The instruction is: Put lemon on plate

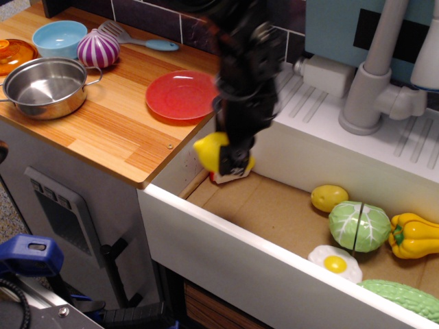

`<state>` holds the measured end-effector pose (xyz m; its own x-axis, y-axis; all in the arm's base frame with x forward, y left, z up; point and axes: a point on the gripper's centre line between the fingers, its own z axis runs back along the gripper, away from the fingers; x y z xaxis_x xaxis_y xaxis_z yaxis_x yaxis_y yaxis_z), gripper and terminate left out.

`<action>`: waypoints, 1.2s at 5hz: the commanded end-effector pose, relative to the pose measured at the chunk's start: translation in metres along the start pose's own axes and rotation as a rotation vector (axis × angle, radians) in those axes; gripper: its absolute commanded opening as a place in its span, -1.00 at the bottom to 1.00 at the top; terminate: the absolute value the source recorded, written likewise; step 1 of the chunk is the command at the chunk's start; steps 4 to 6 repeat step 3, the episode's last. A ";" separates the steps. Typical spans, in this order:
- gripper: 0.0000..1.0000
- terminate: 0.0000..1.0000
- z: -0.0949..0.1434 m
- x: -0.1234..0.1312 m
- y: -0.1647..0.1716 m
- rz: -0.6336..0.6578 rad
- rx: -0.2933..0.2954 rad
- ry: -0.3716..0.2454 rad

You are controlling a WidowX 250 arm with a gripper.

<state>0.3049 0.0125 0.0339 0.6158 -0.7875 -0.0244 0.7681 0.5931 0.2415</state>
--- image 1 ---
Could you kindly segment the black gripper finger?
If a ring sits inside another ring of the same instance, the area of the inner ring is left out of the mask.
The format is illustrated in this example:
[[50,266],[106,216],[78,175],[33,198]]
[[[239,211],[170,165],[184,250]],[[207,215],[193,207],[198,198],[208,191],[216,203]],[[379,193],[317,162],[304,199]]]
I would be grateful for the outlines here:
[[230,145],[221,146],[219,149],[219,174],[220,175],[243,175],[244,152]]
[[250,155],[251,155],[251,149],[253,148],[255,143],[255,137],[254,136],[248,136],[245,137],[241,142],[239,146],[240,155],[239,155],[239,161],[242,165],[247,165],[250,161]]

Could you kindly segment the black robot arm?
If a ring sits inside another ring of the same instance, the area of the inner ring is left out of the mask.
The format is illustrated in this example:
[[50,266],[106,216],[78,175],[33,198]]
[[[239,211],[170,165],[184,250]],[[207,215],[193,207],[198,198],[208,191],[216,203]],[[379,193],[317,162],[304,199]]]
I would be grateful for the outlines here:
[[200,9],[220,56],[213,105],[217,131],[228,140],[219,149],[217,172],[243,175],[255,135],[276,116],[283,40],[270,25],[266,1],[201,1]]

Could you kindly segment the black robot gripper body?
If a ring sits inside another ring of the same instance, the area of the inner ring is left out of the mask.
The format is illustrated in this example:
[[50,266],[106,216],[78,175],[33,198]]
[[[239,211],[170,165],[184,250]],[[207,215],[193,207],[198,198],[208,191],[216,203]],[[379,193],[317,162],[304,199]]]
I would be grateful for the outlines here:
[[227,135],[229,149],[250,150],[255,136],[271,126],[277,115],[277,77],[272,73],[247,91],[231,86],[220,75],[215,77],[221,99],[218,128]]

